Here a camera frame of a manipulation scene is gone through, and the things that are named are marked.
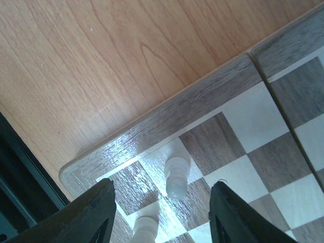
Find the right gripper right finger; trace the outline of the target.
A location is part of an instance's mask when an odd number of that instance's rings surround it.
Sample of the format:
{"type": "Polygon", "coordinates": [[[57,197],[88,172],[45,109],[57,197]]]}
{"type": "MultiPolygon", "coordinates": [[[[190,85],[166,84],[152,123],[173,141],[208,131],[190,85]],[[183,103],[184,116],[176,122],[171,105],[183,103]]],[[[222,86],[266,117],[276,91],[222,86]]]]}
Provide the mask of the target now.
{"type": "Polygon", "coordinates": [[[222,181],[211,189],[209,220],[212,242],[295,242],[222,181]]]}

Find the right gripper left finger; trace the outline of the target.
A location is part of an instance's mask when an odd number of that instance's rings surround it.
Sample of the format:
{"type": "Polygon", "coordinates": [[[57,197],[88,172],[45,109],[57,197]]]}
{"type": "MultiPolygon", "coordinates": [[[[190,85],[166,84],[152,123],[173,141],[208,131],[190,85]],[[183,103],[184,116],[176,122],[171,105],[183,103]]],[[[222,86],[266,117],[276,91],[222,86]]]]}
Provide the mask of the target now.
{"type": "Polygon", "coordinates": [[[115,213],[114,184],[105,178],[9,242],[110,242],[115,213]]]}

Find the wooden chess board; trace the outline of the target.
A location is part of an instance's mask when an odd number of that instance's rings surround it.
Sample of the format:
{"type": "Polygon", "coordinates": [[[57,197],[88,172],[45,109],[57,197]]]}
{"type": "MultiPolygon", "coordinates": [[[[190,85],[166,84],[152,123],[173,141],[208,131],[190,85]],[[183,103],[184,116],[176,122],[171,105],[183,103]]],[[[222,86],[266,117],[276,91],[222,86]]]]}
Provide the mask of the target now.
{"type": "Polygon", "coordinates": [[[135,221],[156,242],[211,242],[212,186],[227,184],[297,242],[323,242],[323,6],[205,76],[59,173],[73,198],[114,182],[111,242],[135,221]],[[190,165],[183,199],[166,192],[165,164],[190,165]]]}

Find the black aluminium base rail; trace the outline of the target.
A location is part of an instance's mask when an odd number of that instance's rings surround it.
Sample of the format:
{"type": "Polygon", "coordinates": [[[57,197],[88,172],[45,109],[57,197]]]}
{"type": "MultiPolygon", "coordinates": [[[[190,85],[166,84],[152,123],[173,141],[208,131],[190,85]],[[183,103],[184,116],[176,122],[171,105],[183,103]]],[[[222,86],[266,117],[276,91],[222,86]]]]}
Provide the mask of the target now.
{"type": "Polygon", "coordinates": [[[1,242],[69,204],[51,176],[1,116],[1,242]]]}

